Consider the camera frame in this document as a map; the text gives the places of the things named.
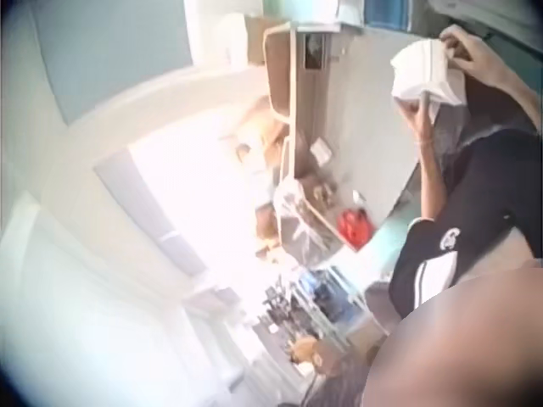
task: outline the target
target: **person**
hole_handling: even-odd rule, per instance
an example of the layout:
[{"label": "person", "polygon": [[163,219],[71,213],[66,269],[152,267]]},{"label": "person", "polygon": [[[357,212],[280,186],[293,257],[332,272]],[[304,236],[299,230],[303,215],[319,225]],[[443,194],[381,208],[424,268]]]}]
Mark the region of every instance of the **person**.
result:
[{"label": "person", "polygon": [[502,129],[480,138],[442,173],[428,94],[417,103],[396,101],[415,135],[422,182],[422,216],[410,226],[389,284],[402,318],[457,284],[513,227],[528,244],[529,257],[542,257],[540,100],[480,38],[453,25],[440,39],[452,50],[451,65],[509,95],[535,130]]},{"label": "person", "polygon": [[542,271],[481,276],[423,304],[382,347],[361,405],[543,405]]}]

